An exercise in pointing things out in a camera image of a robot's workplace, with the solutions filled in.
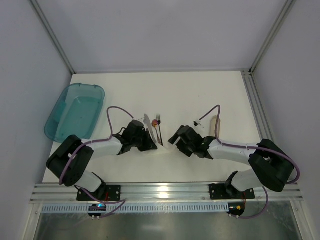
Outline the black fork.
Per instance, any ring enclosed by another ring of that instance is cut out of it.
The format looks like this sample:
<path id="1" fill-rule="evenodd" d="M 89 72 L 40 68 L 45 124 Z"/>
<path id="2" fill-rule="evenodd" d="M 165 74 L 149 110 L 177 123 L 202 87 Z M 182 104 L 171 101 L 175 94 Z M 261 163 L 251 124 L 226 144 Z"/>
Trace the black fork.
<path id="1" fill-rule="evenodd" d="M 162 138 L 162 132 L 161 132 L 161 116 L 159 113 L 156 114 L 156 120 L 157 120 L 157 123 L 158 123 L 158 129 L 159 129 L 159 134 L 160 134 L 160 142 L 161 142 L 161 145 L 163 146 L 163 138 Z"/>

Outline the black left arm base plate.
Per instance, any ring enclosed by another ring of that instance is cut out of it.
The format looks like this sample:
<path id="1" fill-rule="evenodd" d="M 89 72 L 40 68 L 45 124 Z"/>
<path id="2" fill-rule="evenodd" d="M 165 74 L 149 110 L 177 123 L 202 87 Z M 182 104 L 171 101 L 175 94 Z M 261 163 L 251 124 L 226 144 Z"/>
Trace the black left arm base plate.
<path id="1" fill-rule="evenodd" d="M 79 188 L 77 191 L 76 200 L 79 202 L 86 201 L 119 201 L 121 198 L 121 186 L 120 185 L 109 185 L 102 183 L 100 187 L 94 191 L 90 192 L 87 189 Z"/>

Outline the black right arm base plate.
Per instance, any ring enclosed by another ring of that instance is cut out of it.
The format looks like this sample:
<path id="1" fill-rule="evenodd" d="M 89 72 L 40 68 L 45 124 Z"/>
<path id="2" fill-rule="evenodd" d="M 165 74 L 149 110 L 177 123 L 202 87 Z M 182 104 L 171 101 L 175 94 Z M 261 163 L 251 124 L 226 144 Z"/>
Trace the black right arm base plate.
<path id="1" fill-rule="evenodd" d="M 212 183 L 208 185 L 211 200 L 242 200 L 255 199 L 252 188 L 246 191 L 238 191 L 233 186 L 226 186 L 224 183 Z"/>

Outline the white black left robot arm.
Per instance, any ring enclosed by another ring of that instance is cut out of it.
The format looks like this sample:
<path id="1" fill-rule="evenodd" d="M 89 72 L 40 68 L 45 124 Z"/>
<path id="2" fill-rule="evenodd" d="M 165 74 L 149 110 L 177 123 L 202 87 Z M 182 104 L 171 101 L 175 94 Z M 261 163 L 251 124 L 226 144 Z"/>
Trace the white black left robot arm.
<path id="1" fill-rule="evenodd" d="M 112 197 L 101 177 L 87 171 L 87 166 L 94 158 L 120 156 L 132 148 L 140 152 L 158 149 L 150 131 L 138 120 L 132 120 L 122 133 L 106 139 L 82 140 L 70 135 L 49 157 L 46 167 L 59 179 L 60 185 L 77 187 L 81 198 L 88 197 L 97 202 L 119 201 L 119 197 Z"/>

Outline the iridescent pink spoon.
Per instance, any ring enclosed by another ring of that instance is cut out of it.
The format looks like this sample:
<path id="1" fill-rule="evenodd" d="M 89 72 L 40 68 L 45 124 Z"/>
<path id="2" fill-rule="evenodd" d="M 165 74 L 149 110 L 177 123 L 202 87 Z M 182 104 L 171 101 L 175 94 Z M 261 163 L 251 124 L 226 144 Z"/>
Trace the iridescent pink spoon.
<path id="1" fill-rule="evenodd" d="M 154 128 L 155 131 L 156 131 L 157 142 L 158 142 L 160 145 L 162 145 L 162 141 L 161 141 L 161 138 L 160 138 L 160 136 L 159 136 L 158 129 L 157 129 L 157 127 L 158 127 L 158 121 L 157 121 L 156 119 L 154 119 L 154 120 L 152 121 L 151 125 L 153 126 L 153 128 Z"/>

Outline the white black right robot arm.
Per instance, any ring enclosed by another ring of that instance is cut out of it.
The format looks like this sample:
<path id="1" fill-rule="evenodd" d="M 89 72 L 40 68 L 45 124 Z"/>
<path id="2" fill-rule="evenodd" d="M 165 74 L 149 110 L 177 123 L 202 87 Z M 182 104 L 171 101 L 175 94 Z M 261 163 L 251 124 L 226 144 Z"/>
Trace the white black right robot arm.
<path id="1" fill-rule="evenodd" d="M 186 155 L 200 159 L 228 160 L 250 166 L 246 171 L 234 171 L 223 185 L 230 199 L 240 198 L 244 192 L 265 187 L 282 192 L 294 171 L 294 165 L 277 145 L 263 139 L 256 145 L 222 142 L 214 136 L 202 137 L 192 127 L 182 125 L 168 140 Z"/>

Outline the silver table knife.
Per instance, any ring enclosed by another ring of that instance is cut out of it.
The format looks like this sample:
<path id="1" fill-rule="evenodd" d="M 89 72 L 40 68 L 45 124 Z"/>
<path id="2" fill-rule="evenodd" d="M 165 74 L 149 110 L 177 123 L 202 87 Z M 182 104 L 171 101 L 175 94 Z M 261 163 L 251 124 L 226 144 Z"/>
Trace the silver table knife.
<path id="1" fill-rule="evenodd" d="M 150 136 L 151 136 L 153 142 L 156 144 L 157 140 L 156 140 L 155 135 L 153 133 L 153 127 L 152 127 L 150 118 L 146 113 L 143 115 L 143 122 L 147 126 L 147 129 L 149 130 L 149 133 L 150 133 Z"/>

